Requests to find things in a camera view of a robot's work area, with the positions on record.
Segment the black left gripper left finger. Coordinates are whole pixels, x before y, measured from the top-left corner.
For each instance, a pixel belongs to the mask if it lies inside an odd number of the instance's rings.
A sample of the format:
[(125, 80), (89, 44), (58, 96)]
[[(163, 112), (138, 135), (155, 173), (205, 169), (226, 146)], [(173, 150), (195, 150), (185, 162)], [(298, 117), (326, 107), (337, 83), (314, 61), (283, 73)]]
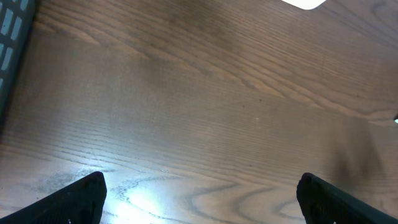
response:
[(1, 223), (99, 224), (106, 194), (104, 175), (96, 171), (28, 207), (1, 218)]

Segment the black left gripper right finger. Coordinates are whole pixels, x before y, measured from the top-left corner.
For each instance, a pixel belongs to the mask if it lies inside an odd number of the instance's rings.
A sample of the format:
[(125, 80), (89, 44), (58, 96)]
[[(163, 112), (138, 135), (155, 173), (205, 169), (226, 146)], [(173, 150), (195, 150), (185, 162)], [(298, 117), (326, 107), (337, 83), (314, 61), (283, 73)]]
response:
[(297, 200), (306, 224), (397, 224), (396, 218), (308, 172), (298, 182)]

